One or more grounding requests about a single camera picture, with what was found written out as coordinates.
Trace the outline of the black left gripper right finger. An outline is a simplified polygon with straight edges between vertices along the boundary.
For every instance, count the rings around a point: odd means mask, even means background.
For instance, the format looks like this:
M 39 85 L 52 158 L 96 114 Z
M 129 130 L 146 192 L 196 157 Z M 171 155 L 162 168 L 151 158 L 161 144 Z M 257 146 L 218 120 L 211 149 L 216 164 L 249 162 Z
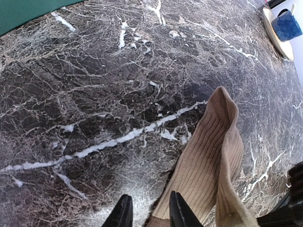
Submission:
M 203 227 L 179 192 L 172 191 L 169 198 L 171 227 Z

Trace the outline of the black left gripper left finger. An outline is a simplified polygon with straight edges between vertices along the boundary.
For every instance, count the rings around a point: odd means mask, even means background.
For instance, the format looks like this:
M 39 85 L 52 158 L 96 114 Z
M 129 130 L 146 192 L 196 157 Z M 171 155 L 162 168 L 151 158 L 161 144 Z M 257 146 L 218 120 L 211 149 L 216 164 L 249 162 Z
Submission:
M 132 227 L 133 226 L 133 200 L 123 194 L 102 227 Z

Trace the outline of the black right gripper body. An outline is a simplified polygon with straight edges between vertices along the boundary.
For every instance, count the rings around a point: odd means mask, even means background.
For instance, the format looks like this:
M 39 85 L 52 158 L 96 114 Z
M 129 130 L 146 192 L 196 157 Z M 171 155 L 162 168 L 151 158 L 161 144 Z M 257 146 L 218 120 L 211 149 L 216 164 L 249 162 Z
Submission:
M 278 204 L 266 215 L 257 218 L 261 227 L 301 227 L 303 225 L 303 163 L 289 171 L 291 187 Z

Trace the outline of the green plastic divider tray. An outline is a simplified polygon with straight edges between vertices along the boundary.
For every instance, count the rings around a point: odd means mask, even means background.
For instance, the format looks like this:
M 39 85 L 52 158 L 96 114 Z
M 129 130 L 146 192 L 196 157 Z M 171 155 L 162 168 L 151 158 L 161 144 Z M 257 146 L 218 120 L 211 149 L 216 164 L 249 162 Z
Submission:
M 0 34 L 81 0 L 0 0 Z

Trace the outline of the tan ribbed sock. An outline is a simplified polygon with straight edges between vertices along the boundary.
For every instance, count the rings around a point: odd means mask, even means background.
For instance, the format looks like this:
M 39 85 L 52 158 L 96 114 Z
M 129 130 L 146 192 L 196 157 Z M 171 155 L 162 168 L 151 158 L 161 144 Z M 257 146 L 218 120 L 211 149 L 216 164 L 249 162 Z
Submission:
M 237 129 L 239 110 L 224 87 L 210 96 L 205 113 L 182 151 L 174 173 L 147 225 L 168 227 L 169 198 L 179 192 L 199 223 L 212 209 L 219 227 L 256 227 L 256 217 L 238 197 L 232 181 L 243 158 L 243 142 Z

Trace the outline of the blue speckled mug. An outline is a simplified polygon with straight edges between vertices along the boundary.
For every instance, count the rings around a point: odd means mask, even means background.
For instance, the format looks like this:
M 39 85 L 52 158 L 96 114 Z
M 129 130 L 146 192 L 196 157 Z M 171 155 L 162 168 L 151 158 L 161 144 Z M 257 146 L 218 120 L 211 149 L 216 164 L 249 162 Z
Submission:
M 303 34 L 299 23 L 288 9 L 271 22 L 271 26 L 281 42 L 297 38 Z

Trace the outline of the cream floral plate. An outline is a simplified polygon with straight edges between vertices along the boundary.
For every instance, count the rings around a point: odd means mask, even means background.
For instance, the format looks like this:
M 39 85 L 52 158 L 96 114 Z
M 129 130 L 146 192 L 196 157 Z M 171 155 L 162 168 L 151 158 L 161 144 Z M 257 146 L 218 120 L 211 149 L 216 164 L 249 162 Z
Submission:
M 272 43 L 276 47 L 276 49 L 279 51 L 279 53 L 286 57 L 290 61 L 294 61 L 294 52 L 292 45 L 289 41 L 282 42 L 276 35 L 271 22 L 276 18 L 274 14 L 271 12 L 271 10 L 267 7 L 264 7 L 262 9 L 263 11 L 263 21 L 264 21 L 264 26 L 267 31 L 267 34 L 269 35 Z

